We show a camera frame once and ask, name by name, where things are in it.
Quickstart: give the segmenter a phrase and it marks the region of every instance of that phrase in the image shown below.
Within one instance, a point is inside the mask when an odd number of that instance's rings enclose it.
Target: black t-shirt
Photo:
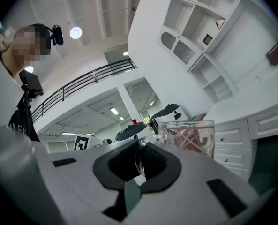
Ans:
[[[2,55],[0,52],[0,60],[2,62],[2,64],[4,65],[3,61],[2,61]],[[8,70],[8,68],[6,66],[4,66],[6,68],[6,70],[8,71],[8,73],[13,76],[13,74],[11,73],[10,70]],[[29,108],[28,108],[28,123],[29,123],[29,127],[30,127],[30,139],[32,141],[37,141],[39,142],[39,138],[38,135],[34,129],[34,125],[32,122],[32,116],[31,116],[31,112],[30,112],[30,108],[31,105],[29,104]],[[11,117],[11,120],[9,122],[9,127],[12,128],[15,131],[24,133],[25,135],[27,135],[27,125],[26,125],[26,110],[25,110],[25,105],[24,105],[24,95],[21,98],[21,100],[19,101],[16,111],[14,112],[14,114]]]

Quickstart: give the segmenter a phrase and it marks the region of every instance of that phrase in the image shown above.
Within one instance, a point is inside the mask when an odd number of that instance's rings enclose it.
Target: person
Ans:
[[[16,32],[10,47],[3,52],[0,51],[0,60],[8,73],[15,79],[24,68],[40,61],[42,56],[49,55],[50,50],[51,40],[48,29],[43,24],[33,24]],[[33,126],[29,103],[28,106],[27,116],[23,96],[10,119],[9,127],[15,131],[28,134],[32,141],[39,142],[40,140]]]

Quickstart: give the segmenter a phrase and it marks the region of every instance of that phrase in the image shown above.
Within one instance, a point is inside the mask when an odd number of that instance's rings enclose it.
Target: small picture frame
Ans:
[[[203,42],[204,42],[206,45],[209,45],[210,42],[211,42],[211,40],[213,40],[213,38],[212,38],[209,34],[207,34],[207,35],[205,36]]]

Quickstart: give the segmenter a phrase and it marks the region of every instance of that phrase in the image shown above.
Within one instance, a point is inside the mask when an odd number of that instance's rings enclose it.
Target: black metal railing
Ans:
[[[67,83],[52,95],[50,95],[40,106],[38,106],[31,114],[33,122],[43,117],[44,114],[51,109],[58,102],[64,101],[65,98],[75,93],[79,89],[82,89],[92,83],[98,83],[98,81],[104,80],[109,76],[124,73],[128,70],[136,69],[131,59],[125,59],[118,62],[114,62],[103,67],[99,67],[93,71],[90,71],[73,81]]]

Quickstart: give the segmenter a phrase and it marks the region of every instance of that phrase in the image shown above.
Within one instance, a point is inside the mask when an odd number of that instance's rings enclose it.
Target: black stripe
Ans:
[[[245,204],[221,179],[214,179],[206,183],[231,218],[246,209]]]
[[[66,158],[66,159],[62,159],[62,160],[53,161],[53,165],[55,167],[59,167],[59,166],[63,166],[63,165],[74,163],[74,162],[76,162],[76,160],[73,157],[70,157],[70,158]]]

